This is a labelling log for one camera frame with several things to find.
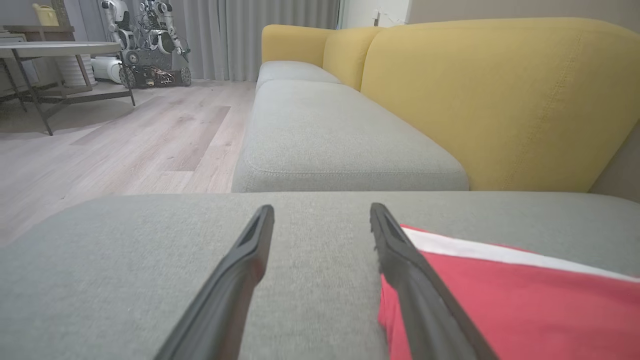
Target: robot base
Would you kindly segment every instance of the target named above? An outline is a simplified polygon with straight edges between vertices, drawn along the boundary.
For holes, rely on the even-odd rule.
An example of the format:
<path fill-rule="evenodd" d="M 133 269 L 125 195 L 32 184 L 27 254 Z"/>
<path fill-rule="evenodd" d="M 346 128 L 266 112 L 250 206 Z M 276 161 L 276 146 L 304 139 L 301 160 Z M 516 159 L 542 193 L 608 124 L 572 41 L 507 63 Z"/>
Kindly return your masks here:
<path fill-rule="evenodd" d="M 189 86 L 191 71 L 188 67 L 165 71 L 153 65 L 128 65 L 120 68 L 120 80 L 126 88 Z"/>

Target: wall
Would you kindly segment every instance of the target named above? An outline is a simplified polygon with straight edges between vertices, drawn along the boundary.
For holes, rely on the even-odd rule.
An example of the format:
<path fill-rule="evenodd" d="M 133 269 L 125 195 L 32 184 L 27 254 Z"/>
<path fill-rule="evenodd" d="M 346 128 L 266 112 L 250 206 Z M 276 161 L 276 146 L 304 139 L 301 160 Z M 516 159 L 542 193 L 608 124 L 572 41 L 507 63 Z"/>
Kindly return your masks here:
<path fill-rule="evenodd" d="M 69 17 L 71 26 L 74 27 L 74 39 L 76 41 L 88 41 L 79 1 L 80 0 L 65 0 L 67 17 Z"/>
<path fill-rule="evenodd" d="M 0 0 L 0 25 L 40 25 L 33 3 L 51 6 L 50 0 Z"/>
<path fill-rule="evenodd" d="M 410 0 L 343 0 L 342 29 L 373 26 L 372 13 L 380 11 L 378 26 L 405 24 Z"/>
<path fill-rule="evenodd" d="M 639 0 L 413 0 L 409 24 L 506 17 L 585 17 L 640 33 Z"/>
<path fill-rule="evenodd" d="M 86 37 L 89 41 L 107 41 L 107 30 L 102 20 L 100 0 L 79 0 Z"/>

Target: white stripe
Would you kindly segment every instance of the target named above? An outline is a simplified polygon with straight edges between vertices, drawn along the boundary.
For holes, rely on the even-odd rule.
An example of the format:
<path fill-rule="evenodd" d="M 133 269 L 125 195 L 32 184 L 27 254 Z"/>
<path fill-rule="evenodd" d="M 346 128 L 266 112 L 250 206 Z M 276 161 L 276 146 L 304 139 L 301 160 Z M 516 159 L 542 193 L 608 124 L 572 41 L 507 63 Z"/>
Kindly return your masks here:
<path fill-rule="evenodd" d="M 425 233 L 424 231 L 416 231 L 405 227 L 403 227 L 403 230 L 413 243 L 413 246 L 424 252 L 458 256 L 461 258 L 490 260 L 507 264 L 537 266 L 540 268 L 610 277 L 623 281 L 640 282 L 640 279 L 637 277 L 622 275 L 549 256 L 509 249 L 498 245 L 449 238 L 447 236 Z"/>

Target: white robot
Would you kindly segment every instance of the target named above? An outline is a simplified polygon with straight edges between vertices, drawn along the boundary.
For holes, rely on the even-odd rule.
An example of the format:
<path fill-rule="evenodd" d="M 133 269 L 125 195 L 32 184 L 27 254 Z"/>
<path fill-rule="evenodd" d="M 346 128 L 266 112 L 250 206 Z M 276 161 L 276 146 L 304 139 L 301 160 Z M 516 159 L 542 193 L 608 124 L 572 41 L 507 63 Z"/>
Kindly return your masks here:
<path fill-rule="evenodd" d="M 114 42 L 119 42 L 123 50 L 136 47 L 133 31 L 129 22 L 129 9 L 121 0 L 103 1 L 101 4 L 104 16 L 107 18 L 107 28 Z"/>
<path fill-rule="evenodd" d="M 189 61 L 187 54 L 191 50 L 182 46 L 173 25 L 173 9 L 168 0 L 145 0 L 141 3 L 140 14 L 133 18 L 133 28 L 124 1 L 104 0 L 100 5 L 111 38 L 120 43 L 122 48 L 122 63 L 125 66 L 120 69 L 120 80 L 126 87 L 191 84 L 188 67 L 171 70 L 170 55 L 175 51 Z"/>
<path fill-rule="evenodd" d="M 146 0 L 140 4 L 143 18 L 140 21 L 140 32 L 146 33 L 143 44 L 136 44 L 129 22 L 129 9 L 124 1 L 105 0 L 101 5 L 111 37 L 113 41 L 120 43 L 123 50 L 158 49 L 166 55 L 176 51 L 187 60 L 189 49 L 180 42 L 173 25 L 173 8 L 168 0 Z"/>

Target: metal table leg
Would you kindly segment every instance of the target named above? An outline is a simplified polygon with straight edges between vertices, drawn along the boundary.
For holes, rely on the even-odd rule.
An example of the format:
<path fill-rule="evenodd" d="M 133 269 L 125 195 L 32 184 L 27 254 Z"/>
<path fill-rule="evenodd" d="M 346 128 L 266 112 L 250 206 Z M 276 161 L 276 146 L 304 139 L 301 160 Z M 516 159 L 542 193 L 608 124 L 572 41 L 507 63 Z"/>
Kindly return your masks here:
<path fill-rule="evenodd" d="M 124 69 L 125 65 L 124 65 L 124 55 L 122 55 L 122 52 L 120 51 L 120 67 Z M 124 79 L 126 80 L 125 84 L 127 84 L 127 88 L 129 89 L 129 95 L 131 96 L 131 104 L 133 106 L 136 105 L 136 101 L 133 99 L 133 91 L 131 90 L 131 88 L 129 87 L 129 75 L 127 75 L 127 71 L 123 71 L 124 72 Z"/>
<path fill-rule="evenodd" d="M 15 92 L 15 96 L 20 101 L 20 106 L 22 106 L 22 109 L 24 110 L 24 112 L 27 112 L 27 108 L 24 105 L 24 101 L 22 101 L 22 96 L 20 95 L 20 92 L 18 91 L 18 86 L 16 86 L 15 81 L 13 80 L 13 76 L 11 76 L 11 72 L 9 72 L 9 68 L 6 66 L 6 61 L 4 59 L 0 59 L 0 61 L 2 61 L 2 66 L 4 67 L 4 72 L 6 73 L 6 77 L 9 78 L 9 82 L 11 83 L 11 87 L 13 88 L 13 91 Z"/>
<path fill-rule="evenodd" d="M 38 94 L 31 86 L 31 83 L 29 82 L 29 76 L 27 76 L 27 72 L 24 70 L 24 66 L 22 66 L 22 62 L 20 61 L 20 56 L 18 56 L 18 50 L 11 49 L 11 51 L 13 52 L 13 57 L 15 58 L 15 61 L 18 62 L 18 68 L 20 68 L 20 72 L 22 73 L 24 82 L 27 84 L 27 88 L 29 89 L 29 94 L 31 94 L 31 98 L 33 100 L 33 104 L 36 106 L 36 110 L 38 110 L 38 114 L 40 114 L 40 118 L 42 119 L 44 126 L 47 128 L 49 135 L 52 136 L 53 132 L 51 131 L 51 128 L 49 127 L 49 123 L 47 122 L 48 116 L 42 111 L 40 107 L 40 103 L 38 102 Z"/>

